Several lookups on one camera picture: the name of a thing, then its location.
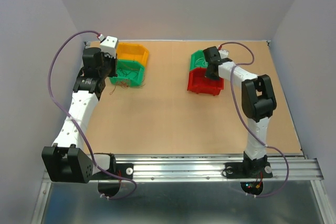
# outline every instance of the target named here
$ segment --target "wooden table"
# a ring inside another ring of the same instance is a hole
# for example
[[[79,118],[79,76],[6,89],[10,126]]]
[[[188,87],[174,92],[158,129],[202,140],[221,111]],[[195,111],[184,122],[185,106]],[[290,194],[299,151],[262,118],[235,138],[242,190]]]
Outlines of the wooden table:
[[[115,154],[231,154],[243,153],[247,131],[234,108],[229,82],[219,96],[188,92],[191,54],[217,46],[218,41],[132,41],[150,52],[141,88],[116,87],[109,79],[95,108],[87,137],[94,152]],[[256,74],[268,74],[277,108],[270,120],[267,143],[284,153],[301,153],[267,43],[243,42],[255,54]],[[249,52],[226,45],[236,63],[249,62]],[[240,104],[240,88],[235,88]]]

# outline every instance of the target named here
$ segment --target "gray wall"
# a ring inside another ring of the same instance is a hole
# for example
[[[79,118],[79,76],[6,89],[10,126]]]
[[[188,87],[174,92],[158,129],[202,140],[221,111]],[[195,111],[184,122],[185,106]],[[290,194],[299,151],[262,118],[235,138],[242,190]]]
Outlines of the gray wall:
[[[48,97],[47,73],[76,28],[61,0],[0,0],[0,222],[30,223],[50,145],[65,116]],[[71,101],[82,42],[71,43],[53,75],[54,93]]]
[[[120,39],[271,39],[293,0],[63,0],[78,30]]]
[[[336,209],[336,0],[295,0],[271,43],[302,148]]]

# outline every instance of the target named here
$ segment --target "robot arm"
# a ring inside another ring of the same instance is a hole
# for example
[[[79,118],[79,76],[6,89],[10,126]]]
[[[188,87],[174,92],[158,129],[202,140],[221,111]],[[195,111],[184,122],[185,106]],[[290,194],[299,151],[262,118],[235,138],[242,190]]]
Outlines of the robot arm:
[[[90,117],[101,93],[105,88],[105,78],[116,74],[118,39],[108,36],[101,40],[100,48],[86,48],[83,51],[83,67],[80,69],[73,87],[69,113],[85,133]],[[49,177],[54,182],[87,183],[99,170],[83,152],[84,141],[71,118],[66,118],[63,127],[53,142],[44,147],[42,158]],[[112,154],[95,154],[97,164],[112,173],[116,160]]]
[[[266,134],[270,117],[277,103],[268,75],[258,76],[250,73],[239,66],[236,66],[229,59],[228,51],[218,50],[216,47],[210,47],[203,50],[205,60],[208,62],[206,77],[214,80],[219,78],[231,81],[231,72],[233,72],[233,85],[241,88],[241,106],[244,114],[247,116],[248,128],[263,143],[259,143],[249,132],[247,136],[247,146],[244,151],[244,161],[241,165],[226,164],[230,167],[228,178],[246,178],[255,177],[260,172],[264,173],[265,167],[269,166],[266,155]]]

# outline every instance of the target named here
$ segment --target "red bin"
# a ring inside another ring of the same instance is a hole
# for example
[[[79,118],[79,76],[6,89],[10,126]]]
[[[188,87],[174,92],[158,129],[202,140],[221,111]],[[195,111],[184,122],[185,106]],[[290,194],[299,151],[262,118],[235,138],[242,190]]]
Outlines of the red bin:
[[[211,80],[205,77],[206,68],[195,68],[189,72],[188,91],[219,95],[224,89],[224,80]]]

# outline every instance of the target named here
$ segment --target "yellow bin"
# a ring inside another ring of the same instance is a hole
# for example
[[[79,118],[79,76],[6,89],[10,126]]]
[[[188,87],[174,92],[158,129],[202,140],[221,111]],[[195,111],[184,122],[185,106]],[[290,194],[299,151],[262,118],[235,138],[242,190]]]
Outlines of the yellow bin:
[[[143,45],[120,42],[117,54],[119,60],[135,60],[146,67],[149,51]]]

